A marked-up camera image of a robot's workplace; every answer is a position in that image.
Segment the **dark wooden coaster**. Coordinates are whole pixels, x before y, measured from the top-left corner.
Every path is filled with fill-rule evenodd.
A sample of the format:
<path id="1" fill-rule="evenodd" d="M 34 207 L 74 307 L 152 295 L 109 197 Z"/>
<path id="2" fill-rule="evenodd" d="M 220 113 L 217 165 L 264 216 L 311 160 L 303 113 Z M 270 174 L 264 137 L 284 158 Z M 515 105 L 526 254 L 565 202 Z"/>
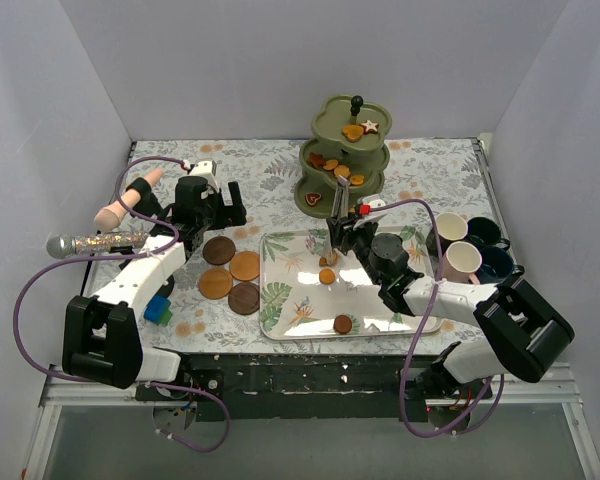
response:
<path id="1" fill-rule="evenodd" d="M 259 288 L 250 282 L 234 285 L 228 295 L 229 308 L 239 315 L 250 315 L 259 309 Z"/>
<path id="2" fill-rule="evenodd" d="M 217 236 L 208 240 L 202 250 L 204 260 L 215 266 L 225 265 L 236 254 L 235 243 L 226 236 Z"/>

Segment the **light wooden coaster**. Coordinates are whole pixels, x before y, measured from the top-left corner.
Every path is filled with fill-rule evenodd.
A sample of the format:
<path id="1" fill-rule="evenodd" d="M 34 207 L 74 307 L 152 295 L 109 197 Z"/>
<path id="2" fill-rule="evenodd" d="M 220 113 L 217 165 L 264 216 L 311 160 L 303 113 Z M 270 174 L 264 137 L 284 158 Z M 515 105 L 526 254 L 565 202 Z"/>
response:
<path id="1" fill-rule="evenodd" d="M 229 272 L 241 282 L 255 280 L 260 274 L 260 257 L 254 251 L 242 251 L 234 255 L 229 262 Z"/>
<path id="2" fill-rule="evenodd" d="M 205 271 L 199 279 L 198 289 L 207 299 L 217 300 L 229 294 L 233 287 L 233 277 L 228 270 L 214 267 Z"/>

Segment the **leaf-patterned white tray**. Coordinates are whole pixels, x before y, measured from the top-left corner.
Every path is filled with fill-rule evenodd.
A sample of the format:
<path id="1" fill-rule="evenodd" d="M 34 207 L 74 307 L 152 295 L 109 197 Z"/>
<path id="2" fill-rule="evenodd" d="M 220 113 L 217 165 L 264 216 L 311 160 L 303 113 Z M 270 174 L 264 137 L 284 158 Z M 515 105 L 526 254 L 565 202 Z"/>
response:
<path id="1" fill-rule="evenodd" d="M 394 313 L 378 296 L 353 253 L 339 255 L 330 269 L 335 279 L 320 280 L 324 229 L 274 232 L 260 243 L 260 325 L 277 341 L 337 338 L 336 317 L 352 322 L 347 337 L 412 335 L 419 317 Z"/>

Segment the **brown star cookie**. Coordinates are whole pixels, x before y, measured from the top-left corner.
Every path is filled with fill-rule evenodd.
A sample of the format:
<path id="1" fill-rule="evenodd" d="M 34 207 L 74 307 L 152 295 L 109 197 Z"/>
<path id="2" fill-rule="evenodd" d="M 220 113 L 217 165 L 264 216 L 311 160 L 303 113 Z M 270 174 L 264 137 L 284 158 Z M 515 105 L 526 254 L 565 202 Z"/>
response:
<path id="1" fill-rule="evenodd" d="M 308 157 L 308 163 L 314 168 L 320 168 L 326 164 L 326 160 L 321 154 L 310 153 Z"/>

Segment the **dark chocolate round cookie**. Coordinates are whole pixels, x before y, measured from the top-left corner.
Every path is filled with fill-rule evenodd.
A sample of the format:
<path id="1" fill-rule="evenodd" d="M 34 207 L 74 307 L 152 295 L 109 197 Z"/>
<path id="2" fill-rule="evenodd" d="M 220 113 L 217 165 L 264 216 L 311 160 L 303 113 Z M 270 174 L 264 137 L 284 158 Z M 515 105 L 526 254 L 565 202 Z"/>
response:
<path id="1" fill-rule="evenodd" d="M 341 335 L 348 334 L 353 328 L 353 321 L 347 315 L 338 315 L 333 322 L 333 329 Z"/>

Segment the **brown heart cookie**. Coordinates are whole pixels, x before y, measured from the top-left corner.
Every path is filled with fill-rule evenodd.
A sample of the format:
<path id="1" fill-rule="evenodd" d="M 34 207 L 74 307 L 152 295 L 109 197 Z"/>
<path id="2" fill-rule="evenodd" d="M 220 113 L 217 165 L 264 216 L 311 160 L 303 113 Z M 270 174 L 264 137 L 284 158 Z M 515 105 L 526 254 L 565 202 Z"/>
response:
<path id="1" fill-rule="evenodd" d="M 361 125 L 349 124 L 342 128 L 342 135 L 351 143 L 358 142 L 364 136 L 364 128 Z"/>

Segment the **cream mug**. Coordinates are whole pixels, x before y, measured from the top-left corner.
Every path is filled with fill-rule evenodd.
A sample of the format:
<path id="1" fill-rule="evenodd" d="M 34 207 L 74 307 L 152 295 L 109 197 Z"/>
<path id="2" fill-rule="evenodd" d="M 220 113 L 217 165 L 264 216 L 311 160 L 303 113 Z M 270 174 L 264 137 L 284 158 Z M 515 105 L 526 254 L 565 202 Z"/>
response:
<path id="1" fill-rule="evenodd" d="M 439 236 L 442 253 L 457 241 L 462 241 L 468 234 L 468 224 L 460 216 L 452 212 L 440 213 L 435 217 L 436 231 Z M 430 229 L 426 237 L 426 249 L 430 256 L 438 257 L 435 230 Z"/>

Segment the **white-iced star cookie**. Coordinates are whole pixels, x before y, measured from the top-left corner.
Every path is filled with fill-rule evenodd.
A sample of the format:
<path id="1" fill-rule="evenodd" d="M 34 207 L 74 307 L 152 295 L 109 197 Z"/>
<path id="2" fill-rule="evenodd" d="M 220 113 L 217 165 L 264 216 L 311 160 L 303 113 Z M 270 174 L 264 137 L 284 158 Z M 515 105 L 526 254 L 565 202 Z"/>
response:
<path id="1" fill-rule="evenodd" d="M 370 119 L 367 119 L 364 122 L 361 122 L 359 124 L 359 126 L 362 128 L 363 134 L 364 135 L 369 135 L 369 134 L 378 134 L 379 133 L 379 123 L 378 122 L 374 122 Z"/>

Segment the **pink mug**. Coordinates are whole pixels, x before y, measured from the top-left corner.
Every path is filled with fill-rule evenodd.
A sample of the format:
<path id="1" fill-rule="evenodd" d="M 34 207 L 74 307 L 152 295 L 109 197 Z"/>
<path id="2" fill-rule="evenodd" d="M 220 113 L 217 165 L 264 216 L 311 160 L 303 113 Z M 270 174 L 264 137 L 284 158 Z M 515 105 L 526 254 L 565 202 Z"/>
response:
<path id="1" fill-rule="evenodd" d="M 482 255 L 472 244 L 464 241 L 452 243 L 441 260 L 442 278 L 454 283 L 479 285 L 477 271 L 482 265 Z"/>

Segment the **metal serving tongs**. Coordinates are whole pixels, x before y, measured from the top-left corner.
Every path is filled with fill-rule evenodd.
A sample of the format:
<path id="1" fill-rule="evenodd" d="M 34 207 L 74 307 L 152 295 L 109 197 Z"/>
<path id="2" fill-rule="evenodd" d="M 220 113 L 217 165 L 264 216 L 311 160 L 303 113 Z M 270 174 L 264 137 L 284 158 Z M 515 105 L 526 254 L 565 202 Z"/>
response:
<path id="1" fill-rule="evenodd" d="M 326 219 L 327 238 L 325 241 L 323 256 L 331 256 L 336 251 L 346 254 L 349 250 L 348 232 L 349 225 L 349 186 L 347 178 L 337 178 L 334 201 L 330 216 Z"/>

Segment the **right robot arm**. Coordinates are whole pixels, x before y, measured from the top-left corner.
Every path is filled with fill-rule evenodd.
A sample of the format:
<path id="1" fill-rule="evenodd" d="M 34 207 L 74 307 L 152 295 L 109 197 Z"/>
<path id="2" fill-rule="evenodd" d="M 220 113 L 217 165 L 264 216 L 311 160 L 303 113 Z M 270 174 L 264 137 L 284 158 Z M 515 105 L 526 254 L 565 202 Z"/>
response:
<path id="1" fill-rule="evenodd" d="M 470 383 L 501 374 L 537 383 L 575 338 L 567 320 L 520 275 L 499 284 L 436 281 L 412 270 L 401 238 L 379 232 L 377 222 L 350 213 L 326 223 L 331 246 L 355 255 L 390 311 L 482 331 L 483 339 L 451 344 L 416 376 L 422 395 L 455 397 Z"/>

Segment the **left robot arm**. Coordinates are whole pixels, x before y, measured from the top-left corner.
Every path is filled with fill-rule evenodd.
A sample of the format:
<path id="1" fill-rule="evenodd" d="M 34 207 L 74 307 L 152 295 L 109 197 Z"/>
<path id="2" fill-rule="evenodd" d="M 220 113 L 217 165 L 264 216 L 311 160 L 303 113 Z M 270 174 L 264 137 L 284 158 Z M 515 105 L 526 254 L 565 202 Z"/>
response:
<path id="1" fill-rule="evenodd" d="M 158 382 L 173 400 L 193 386 L 191 373 L 180 367 L 179 354 L 144 347 L 138 321 L 150 301 L 203 243 L 209 230 L 242 226 L 246 208 L 239 183 L 228 183 L 231 202 L 200 175 L 180 178 L 175 202 L 150 231 L 140 258 L 129 261 L 107 285 L 90 297 L 76 296 L 66 308 L 62 368 L 69 375 L 127 388 Z"/>

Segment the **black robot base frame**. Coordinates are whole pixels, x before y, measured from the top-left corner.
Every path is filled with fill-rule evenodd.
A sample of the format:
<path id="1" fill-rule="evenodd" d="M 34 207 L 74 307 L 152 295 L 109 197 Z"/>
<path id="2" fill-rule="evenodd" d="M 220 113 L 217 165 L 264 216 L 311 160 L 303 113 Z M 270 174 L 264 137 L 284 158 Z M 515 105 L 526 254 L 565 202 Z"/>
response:
<path id="1" fill-rule="evenodd" d="M 233 420 L 399 418 L 400 355 L 187 354 L 176 383 Z"/>

